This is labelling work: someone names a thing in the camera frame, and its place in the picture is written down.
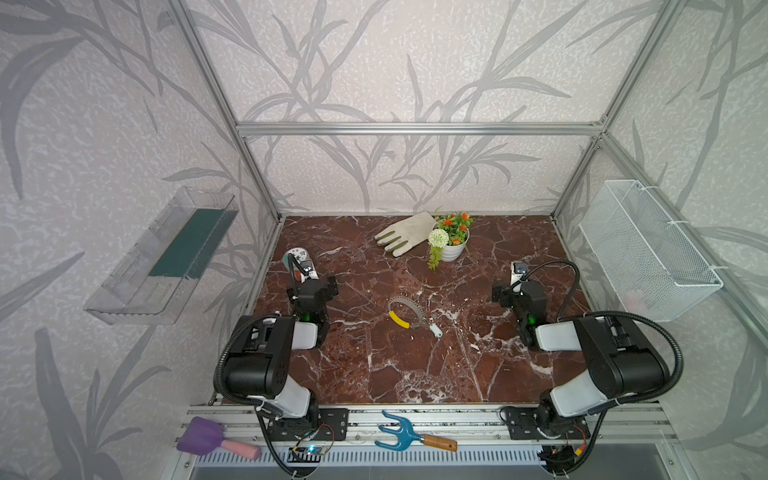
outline clear plastic shelf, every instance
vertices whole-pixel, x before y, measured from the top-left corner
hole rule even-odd
[[[110,324],[175,323],[237,211],[232,194],[182,187],[85,311]]]

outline yellow tape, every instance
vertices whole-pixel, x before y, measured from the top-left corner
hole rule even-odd
[[[398,325],[400,325],[402,328],[404,328],[404,329],[409,329],[409,328],[411,328],[411,324],[410,324],[410,323],[408,323],[408,322],[406,322],[406,321],[403,321],[403,320],[401,320],[401,319],[400,319],[400,317],[399,317],[399,316],[397,316],[397,314],[396,314],[396,313],[394,313],[394,312],[389,312],[389,316],[390,316],[390,317],[391,317],[393,320],[395,320],[395,323],[397,323]]]

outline gardening glove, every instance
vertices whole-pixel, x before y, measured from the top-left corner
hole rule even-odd
[[[435,228],[435,219],[432,215],[421,212],[413,217],[393,223],[384,230],[378,232],[373,238],[384,250],[392,252],[399,257],[429,236],[429,232]]]

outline potted plant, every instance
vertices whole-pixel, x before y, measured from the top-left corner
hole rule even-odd
[[[466,212],[448,214],[435,220],[435,229],[429,233],[430,270],[437,268],[441,261],[452,262],[462,254],[473,220]]]

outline mesh basket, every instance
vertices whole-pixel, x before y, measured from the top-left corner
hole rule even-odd
[[[579,225],[628,312],[668,322],[723,281],[637,180],[609,180]]]

